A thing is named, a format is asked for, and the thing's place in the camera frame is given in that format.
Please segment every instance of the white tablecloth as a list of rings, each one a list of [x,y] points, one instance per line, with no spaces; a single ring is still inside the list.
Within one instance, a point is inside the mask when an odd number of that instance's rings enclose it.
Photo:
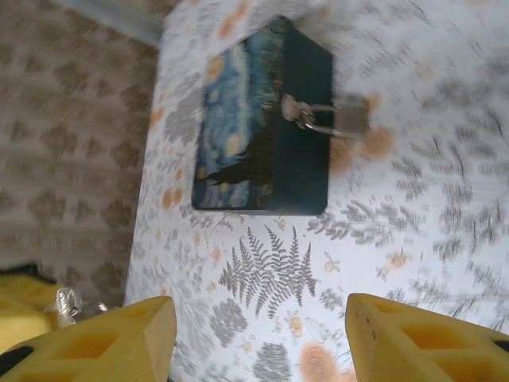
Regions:
[[[509,330],[509,2],[317,6],[185,0],[166,19],[126,303],[174,298],[174,380],[354,380],[352,292]],[[207,59],[309,10],[373,128],[332,144],[326,213],[193,210]]]

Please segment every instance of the box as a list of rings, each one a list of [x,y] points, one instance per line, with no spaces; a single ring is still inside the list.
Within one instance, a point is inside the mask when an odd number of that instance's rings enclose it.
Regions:
[[[332,104],[332,55],[290,20],[210,60],[192,205],[318,215],[327,205],[329,137],[282,116],[281,99]]]

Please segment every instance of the table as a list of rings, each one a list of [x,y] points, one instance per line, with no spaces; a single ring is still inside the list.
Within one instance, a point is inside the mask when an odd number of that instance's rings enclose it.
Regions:
[[[373,131],[332,144],[321,216],[193,210],[207,59],[306,12],[336,94],[366,96]],[[174,298],[174,380],[355,380],[352,292],[509,330],[507,14],[501,0],[186,0],[166,18],[126,303]]]

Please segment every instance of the fern pattern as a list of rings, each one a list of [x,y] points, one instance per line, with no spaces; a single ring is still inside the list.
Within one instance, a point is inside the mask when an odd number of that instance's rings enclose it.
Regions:
[[[301,256],[297,230],[292,227],[292,242],[287,251],[281,238],[265,226],[270,245],[265,244],[247,229],[247,247],[239,239],[240,256],[235,248],[220,276],[219,284],[225,286],[241,303],[249,308],[256,301],[254,313],[260,315],[267,305],[267,314],[273,318],[279,306],[295,296],[302,306],[302,296],[307,290],[315,296],[317,281],[311,272],[311,244]]]

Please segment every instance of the yellow foam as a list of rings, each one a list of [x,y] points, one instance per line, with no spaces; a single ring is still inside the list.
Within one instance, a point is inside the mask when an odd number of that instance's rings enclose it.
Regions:
[[[0,292],[0,353],[50,330],[52,323],[42,312]]]
[[[350,294],[348,343],[359,382],[502,382],[500,332],[369,294]]]
[[[14,348],[34,351],[1,382],[163,382],[177,335],[169,297],[150,298]]]

